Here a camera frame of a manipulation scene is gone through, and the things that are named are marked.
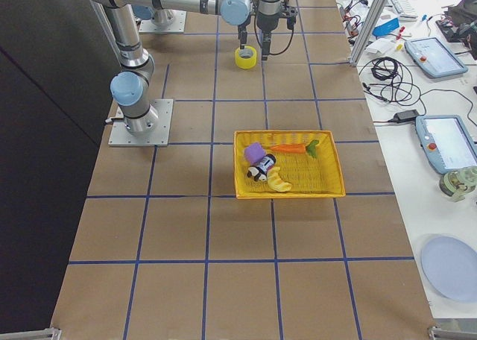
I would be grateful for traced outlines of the yellow tape roll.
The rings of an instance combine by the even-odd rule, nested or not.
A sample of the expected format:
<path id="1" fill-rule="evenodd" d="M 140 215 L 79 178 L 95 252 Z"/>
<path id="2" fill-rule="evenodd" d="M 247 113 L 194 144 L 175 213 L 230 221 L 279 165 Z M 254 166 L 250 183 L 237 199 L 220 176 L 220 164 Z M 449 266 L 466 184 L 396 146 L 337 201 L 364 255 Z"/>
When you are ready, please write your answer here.
<path id="1" fill-rule="evenodd" d="M 256 49 L 250 45 L 237 48 L 234 53 L 235 64 L 240 69 L 252 69 L 257 63 Z"/>

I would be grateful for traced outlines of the purple foam cube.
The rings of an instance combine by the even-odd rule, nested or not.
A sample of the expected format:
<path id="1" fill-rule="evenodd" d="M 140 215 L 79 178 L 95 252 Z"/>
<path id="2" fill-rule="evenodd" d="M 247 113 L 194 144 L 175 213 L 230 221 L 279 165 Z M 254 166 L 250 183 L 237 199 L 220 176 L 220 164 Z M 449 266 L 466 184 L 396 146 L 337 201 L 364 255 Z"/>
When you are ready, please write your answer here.
<path id="1" fill-rule="evenodd" d="M 244 157 L 250 165 L 257 164 L 266 155 L 265 149 L 259 142 L 254 142 L 244 150 Z"/>

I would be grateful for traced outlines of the orange toy carrot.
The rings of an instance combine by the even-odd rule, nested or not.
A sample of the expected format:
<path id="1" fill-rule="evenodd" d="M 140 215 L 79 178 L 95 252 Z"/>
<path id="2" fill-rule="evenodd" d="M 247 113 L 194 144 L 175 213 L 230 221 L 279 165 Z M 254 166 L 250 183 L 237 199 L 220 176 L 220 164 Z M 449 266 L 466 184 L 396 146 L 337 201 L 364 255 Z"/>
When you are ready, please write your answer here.
<path id="1" fill-rule="evenodd" d="M 286 154 L 307 154 L 308 156 L 316 159 L 318 157 L 317 146 L 319 143 L 320 141 L 318 139 L 313 139 L 308 144 L 294 143 L 271 146 L 271 150 Z"/>

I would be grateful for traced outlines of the small labelled can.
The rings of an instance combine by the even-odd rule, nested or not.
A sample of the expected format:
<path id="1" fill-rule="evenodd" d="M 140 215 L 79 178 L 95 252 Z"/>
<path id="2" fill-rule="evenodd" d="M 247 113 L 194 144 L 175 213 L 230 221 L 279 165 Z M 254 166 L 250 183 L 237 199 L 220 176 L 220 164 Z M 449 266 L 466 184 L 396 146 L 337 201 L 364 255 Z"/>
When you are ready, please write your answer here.
<path id="1" fill-rule="evenodd" d="M 276 157 L 273 154 L 266 154 L 257 164 L 256 167 L 260 172 L 267 174 L 276 163 Z"/>

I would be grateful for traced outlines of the panda plush toy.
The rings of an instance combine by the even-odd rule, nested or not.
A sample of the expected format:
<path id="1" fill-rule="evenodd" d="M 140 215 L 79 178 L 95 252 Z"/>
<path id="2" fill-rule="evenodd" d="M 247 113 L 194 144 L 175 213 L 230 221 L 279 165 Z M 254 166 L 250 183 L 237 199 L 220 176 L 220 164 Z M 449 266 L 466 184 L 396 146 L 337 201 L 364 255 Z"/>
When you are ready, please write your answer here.
<path id="1" fill-rule="evenodd" d="M 253 178 L 254 181 L 265 182 L 268 177 L 268 167 L 251 166 L 247 170 L 247 176 Z"/>

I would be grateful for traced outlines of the blue box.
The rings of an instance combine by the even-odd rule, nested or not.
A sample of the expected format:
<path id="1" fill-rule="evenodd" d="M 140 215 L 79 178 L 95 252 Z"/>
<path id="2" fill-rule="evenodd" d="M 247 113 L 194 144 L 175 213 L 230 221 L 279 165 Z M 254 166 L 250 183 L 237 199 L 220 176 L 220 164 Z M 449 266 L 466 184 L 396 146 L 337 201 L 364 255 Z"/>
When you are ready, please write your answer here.
<path id="1" fill-rule="evenodd" d="M 378 19 L 376 26 L 372 31 L 375 37 L 383 37 L 395 31 L 399 27 L 399 20 L 397 17 L 390 19 Z"/>

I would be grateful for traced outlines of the white keyboard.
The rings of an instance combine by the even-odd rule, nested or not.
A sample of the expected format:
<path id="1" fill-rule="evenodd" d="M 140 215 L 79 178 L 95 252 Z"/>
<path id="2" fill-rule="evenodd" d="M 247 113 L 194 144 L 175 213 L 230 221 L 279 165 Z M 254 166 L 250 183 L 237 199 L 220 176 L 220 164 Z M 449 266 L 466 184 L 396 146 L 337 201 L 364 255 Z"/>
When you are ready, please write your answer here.
<path id="1" fill-rule="evenodd" d="M 409 0 L 388 0 L 388 5 L 401 20 L 415 21 L 418 17 Z"/>

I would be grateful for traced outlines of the yellow plastic basket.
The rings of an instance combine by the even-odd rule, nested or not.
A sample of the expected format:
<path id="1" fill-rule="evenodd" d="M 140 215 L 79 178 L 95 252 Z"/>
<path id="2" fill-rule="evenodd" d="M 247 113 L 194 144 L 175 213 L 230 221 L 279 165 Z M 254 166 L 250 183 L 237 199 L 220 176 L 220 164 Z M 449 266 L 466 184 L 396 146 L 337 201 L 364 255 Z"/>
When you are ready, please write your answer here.
<path id="1" fill-rule="evenodd" d="M 286 154 L 271 150 L 281 144 L 320 141 L 318 157 L 307 154 Z M 251 165 L 244 157 L 244 150 L 259 142 L 267 154 L 276 157 L 280 177 L 292 184 L 289 192 L 275 192 L 267 181 L 254 181 L 247 176 Z M 335 140 L 329 130 L 238 130 L 234 134 L 234 184 L 236 197 L 241 199 L 266 198 L 339 198 L 346 195 L 344 179 Z"/>

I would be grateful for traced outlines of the black power adapter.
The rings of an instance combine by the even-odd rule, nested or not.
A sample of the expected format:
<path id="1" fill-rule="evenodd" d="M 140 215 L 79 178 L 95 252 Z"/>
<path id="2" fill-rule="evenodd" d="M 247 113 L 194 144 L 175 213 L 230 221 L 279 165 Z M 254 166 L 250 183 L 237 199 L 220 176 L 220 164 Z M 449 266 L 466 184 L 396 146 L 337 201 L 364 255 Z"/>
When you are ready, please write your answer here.
<path id="1" fill-rule="evenodd" d="M 405 110 L 395 113 L 394 116 L 388 120 L 388 123 L 402 124 L 407 122 L 414 122 L 420 116 L 417 110 Z"/>

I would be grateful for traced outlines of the upper teach pendant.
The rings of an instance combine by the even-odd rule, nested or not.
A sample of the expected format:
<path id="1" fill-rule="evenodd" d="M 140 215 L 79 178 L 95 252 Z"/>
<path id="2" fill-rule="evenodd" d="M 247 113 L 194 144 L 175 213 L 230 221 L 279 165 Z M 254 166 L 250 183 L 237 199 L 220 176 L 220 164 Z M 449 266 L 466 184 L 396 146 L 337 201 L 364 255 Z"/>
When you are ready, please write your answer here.
<path id="1" fill-rule="evenodd" d="M 405 50 L 429 78 L 462 75 L 467 66 L 436 37 L 405 41 Z"/>

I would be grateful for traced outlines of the teach pendant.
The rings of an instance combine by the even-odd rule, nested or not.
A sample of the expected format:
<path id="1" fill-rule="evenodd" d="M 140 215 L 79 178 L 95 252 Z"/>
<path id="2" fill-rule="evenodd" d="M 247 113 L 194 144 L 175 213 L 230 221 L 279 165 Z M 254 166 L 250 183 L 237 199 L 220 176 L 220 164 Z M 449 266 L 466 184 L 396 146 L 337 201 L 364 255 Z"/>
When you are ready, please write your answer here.
<path id="1" fill-rule="evenodd" d="M 418 116 L 415 129 L 424 154 L 438 174 L 476 166 L 476 146 L 460 116 Z"/>
<path id="2" fill-rule="evenodd" d="M 436 37 L 405 41 L 405 50 L 429 78 L 462 75 L 467 66 Z"/>

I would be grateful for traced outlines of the lower teach pendant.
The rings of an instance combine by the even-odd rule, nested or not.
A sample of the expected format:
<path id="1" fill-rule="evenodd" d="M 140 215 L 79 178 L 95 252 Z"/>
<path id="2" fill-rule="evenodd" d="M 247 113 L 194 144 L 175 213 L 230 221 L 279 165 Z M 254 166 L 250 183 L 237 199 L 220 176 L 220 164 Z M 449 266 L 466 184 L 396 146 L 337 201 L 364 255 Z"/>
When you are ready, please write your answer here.
<path id="1" fill-rule="evenodd" d="M 418 116 L 415 129 L 424 154 L 438 174 L 476 166 L 476 146 L 460 116 Z"/>

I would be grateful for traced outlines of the green glass jar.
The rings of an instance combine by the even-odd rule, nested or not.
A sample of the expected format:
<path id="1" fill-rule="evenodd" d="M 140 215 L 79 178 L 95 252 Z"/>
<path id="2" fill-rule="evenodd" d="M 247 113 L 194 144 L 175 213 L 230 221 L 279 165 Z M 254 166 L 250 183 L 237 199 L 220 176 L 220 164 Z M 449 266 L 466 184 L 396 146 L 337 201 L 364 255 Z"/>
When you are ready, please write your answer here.
<path id="1" fill-rule="evenodd" d="M 476 167 L 468 166 L 447 172 L 441 176 L 439 187 L 445 195 L 450 197 L 451 201 L 464 200 L 466 194 L 476 189 Z"/>

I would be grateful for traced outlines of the light blue plate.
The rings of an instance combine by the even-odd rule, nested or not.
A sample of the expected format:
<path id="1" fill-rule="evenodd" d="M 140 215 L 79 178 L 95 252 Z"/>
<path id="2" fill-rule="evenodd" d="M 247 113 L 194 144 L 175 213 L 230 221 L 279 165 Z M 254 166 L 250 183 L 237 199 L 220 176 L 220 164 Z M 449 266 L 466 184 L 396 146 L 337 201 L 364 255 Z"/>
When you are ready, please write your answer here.
<path id="1" fill-rule="evenodd" d="M 469 245 L 449 236 L 434 237 L 420 260 L 426 278 L 445 298 L 476 302 L 476 251 Z"/>

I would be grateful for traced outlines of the aluminium frame post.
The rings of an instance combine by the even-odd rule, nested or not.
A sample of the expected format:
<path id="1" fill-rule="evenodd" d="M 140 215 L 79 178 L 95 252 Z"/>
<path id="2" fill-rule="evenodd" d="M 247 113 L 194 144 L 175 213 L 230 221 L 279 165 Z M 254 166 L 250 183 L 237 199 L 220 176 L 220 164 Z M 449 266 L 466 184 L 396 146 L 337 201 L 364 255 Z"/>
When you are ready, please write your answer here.
<path id="1" fill-rule="evenodd" d="M 349 63 L 351 66 L 357 66 L 386 3 L 387 0 L 372 0 L 362 29 L 355 40 L 350 54 Z"/>

